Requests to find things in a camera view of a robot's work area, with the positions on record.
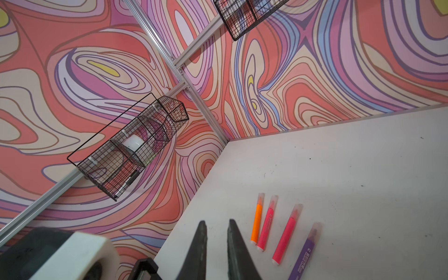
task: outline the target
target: pink highlighter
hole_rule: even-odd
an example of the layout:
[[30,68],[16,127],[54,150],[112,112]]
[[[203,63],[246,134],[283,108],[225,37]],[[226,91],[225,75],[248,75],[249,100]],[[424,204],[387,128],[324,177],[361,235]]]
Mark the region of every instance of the pink highlighter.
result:
[[289,216],[289,220],[284,228],[283,234],[281,235],[279,244],[277,245],[277,249],[272,256],[272,262],[276,265],[279,265],[281,259],[283,258],[284,252],[288,247],[289,240],[294,232],[294,228],[296,227],[296,223],[299,220],[300,213],[302,213],[303,205],[296,204],[294,205],[293,211],[291,212],[291,216]]
[[269,208],[267,209],[266,217],[264,218],[263,228],[261,229],[260,238],[258,239],[257,249],[260,252],[264,251],[266,247],[267,237],[271,230],[272,219],[274,218],[274,210],[276,209],[278,195],[271,196],[271,202],[269,202]]

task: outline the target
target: black wire basket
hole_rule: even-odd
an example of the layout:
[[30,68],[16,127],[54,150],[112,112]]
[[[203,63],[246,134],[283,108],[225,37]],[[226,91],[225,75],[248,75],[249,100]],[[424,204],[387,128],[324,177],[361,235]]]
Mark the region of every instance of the black wire basket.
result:
[[[71,155],[148,95],[152,95],[155,101],[124,128],[78,164],[70,160]],[[68,161],[115,201],[189,120],[181,101],[168,96],[157,99],[152,93],[148,95],[121,113],[67,157]]]
[[288,0],[214,0],[232,39],[256,27]]

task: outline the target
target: orange highlighter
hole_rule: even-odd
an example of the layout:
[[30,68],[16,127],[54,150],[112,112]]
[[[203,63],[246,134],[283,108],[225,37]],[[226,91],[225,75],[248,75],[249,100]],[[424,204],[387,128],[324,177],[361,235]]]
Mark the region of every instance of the orange highlighter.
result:
[[261,212],[263,211],[264,193],[258,194],[257,209],[255,210],[254,227],[252,228],[252,236],[250,242],[257,245],[258,232],[260,230]]

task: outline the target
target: metal frame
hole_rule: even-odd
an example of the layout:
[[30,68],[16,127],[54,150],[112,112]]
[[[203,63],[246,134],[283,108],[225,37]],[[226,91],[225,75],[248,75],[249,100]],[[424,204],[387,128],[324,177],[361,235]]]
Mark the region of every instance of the metal frame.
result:
[[29,205],[22,213],[12,219],[7,225],[0,229],[0,247],[5,245],[8,240],[14,237],[22,230],[29,222],[31,222],[37,215],[45,208],[52,204],[58,197],[60,197],[69,187],[73,186],[84,174],[75,168],[61,181],[44,193],[40,198]]
[[181,55],[174,60],[176,68],[180,69],[183,64],[206,42],[209,38],[218,31],[224,22],[222,18],[217,15],[211,22],[199,33],[196,39],[181,53]]
[[[168,49],[164,41],[160,38],[155,30],[154,26],[150,22],[149,18],[144,13],[141,6],[135,0],[125,0],[130,11],[134,15],[135,19],[149,36],[153,44],[156,46],[157,50],[164,58],[165,63],[173,72],[176,79],[179,81],[169,92],[165,95],[168,97],[175,96],[180,91],[185,90],[198,110],[202,113],[207,123],[216,133],[219,141],[223,146],[225,146],[229,139],[225,135],[221,126],[216,121],[215,117],[212,115],[210,109],[204,103],[199,93],[196,91],[194,85],[185,76],[183,70],[181,69],[183,64],[199,49],[221,26],[223,26],[223,21],[220,16],[216,16],[206,28],[198,35],[198,37],[188,46],[188,48],[175,60],[171,51]],[[0,247],[5,245],[11,238],[14,237],[19,231],[21,231],[30,221],[37,217],[45,208],[52,204],[56,199],[58,199],[66,190],[68,190],[74,183],[81,179],[84,175],[75,168],[62,180],[56,183],[51,189],[44,193],[40,198],[31,203],[24,211],[7,223],[3,228],[0,229]]]
[[[185,91],[188,93],[189,97],[193,101],[193,103],[196,105],[198,110],[202,113],[207,123],[210,125],[213,132],[218,137],[218,140],[221,142],[223,146],[227,145],[229,142],[229,138],[224,133],[222,127],[218,124],[218,121],[215,119],[213,114],[211,113],[208,106],[205,104],[202,97],[199,95],[198,91],[188,78],[188,76],[185,75],[184,71],[182,69],[178,69],[176,65],[174,64],[174,56],[171,53],[171,51],[168,49],[165,42],[161,39],[159,34],[157,34],[157,31],[155,30],[154,26],[152,25],[149,18],[146,16],[145,12],[143,11],[142,7],[136,0],[125,0],[125,3],[128,5],[129,10],[134,15],[134,18],[137,20],[141,28],[145,31],[145,33],[149,36],[149,38],[152,40],[153,44],[157,48],[157,50],[160,52],[161,56],[164,58],[165,63],[167,66],[171,69],[172,73],[176,77],[176,79],[179,82],[186,82],[188,84],[188,87],[185,89]],[[194,50],[192,53],[194,53],[197,48],[192,47],[189,52]]]

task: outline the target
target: purple highlighter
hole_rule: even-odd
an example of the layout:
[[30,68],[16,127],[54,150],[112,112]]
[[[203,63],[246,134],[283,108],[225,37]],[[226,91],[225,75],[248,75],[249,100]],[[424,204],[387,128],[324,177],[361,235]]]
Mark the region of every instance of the purple highlighter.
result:
[[299,280],[302,277],[305,266],[311,257],[311,253],[313,252],[313,248],[317,244],[317,241],[319,241],[321,232],[322,224],[314,223],[288,280]]

